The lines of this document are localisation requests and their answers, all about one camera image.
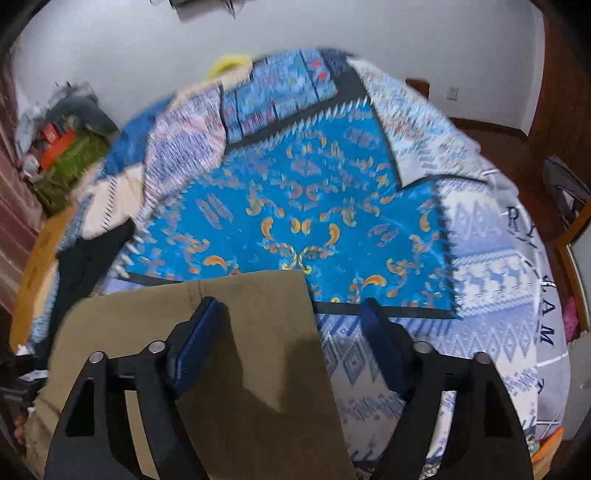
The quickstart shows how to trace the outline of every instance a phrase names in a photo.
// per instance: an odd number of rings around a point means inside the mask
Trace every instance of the bed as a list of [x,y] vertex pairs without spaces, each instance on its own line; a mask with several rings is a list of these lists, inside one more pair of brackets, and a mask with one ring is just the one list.
[[[91,290],[300,269],[350,458],[365,472],[404,408],[361,333],[369,297],[440,353],[490,354],[532,452],[560,426],[570,372],[560,302],[517,188],[363,59],[290,50],[177,92],[130,121],[77,198],[28,341],[40,356]],[[453,404],[445,393],[425,476]]]

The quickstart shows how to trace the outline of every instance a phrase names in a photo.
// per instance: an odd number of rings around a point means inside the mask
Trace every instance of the brown curtain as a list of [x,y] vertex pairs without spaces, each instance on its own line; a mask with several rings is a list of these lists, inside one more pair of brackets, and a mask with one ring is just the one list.
[[0,66],[0,305],[10,313],[43,222],[41,205],[18,177],[16,125],[16,94],[8,56]]

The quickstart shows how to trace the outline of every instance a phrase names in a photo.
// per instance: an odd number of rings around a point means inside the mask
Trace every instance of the pile of clothes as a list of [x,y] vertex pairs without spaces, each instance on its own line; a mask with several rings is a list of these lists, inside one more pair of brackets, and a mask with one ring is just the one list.
[[66,207],[74,185],[106,154],[118,132],[88,83],[66,83],[46,108],[35,105],[24,112],[15,132],[18,168],[46,213]]

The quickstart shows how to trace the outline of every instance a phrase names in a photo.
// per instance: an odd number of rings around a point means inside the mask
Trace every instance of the wall outlet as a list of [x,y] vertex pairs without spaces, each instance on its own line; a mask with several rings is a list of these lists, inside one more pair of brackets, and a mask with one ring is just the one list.
[[445,98],[447,98],[448,100],[453,100],[453,101],[457,101],[457,87],[449,87],[449,90],[447,91]]

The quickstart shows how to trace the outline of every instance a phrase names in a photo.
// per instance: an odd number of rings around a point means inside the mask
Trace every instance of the blue gripper pad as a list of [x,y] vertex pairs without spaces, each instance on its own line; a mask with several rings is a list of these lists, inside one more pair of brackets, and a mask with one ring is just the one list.
[[413,340],[404,327],[380,315],[380,308],[375,299],[367,299],[361,304],[361,329],[386,386],[406,401],[414,389],[411,375]]
[[166,373],[176,398],[195,382],[219,332],[221,312],[216,299],[204,297],[191,318],[175,326],[168,336]]

